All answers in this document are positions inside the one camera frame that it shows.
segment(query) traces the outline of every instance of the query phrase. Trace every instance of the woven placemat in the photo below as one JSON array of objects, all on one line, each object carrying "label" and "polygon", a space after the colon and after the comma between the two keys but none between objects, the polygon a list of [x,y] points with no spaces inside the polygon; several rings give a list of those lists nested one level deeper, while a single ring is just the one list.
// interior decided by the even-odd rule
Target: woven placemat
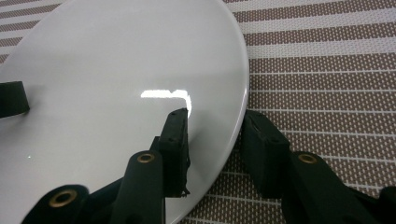
[{"label": "woven placemat", "polygon": [[[0,1],[0,63],[64,0]],[[319,154],[350,187],[377,197],[396,185],[396,1],[224,0],[247,43],[248,109],[292,150]],[[239,157],[180,223],[283,223]]]}]

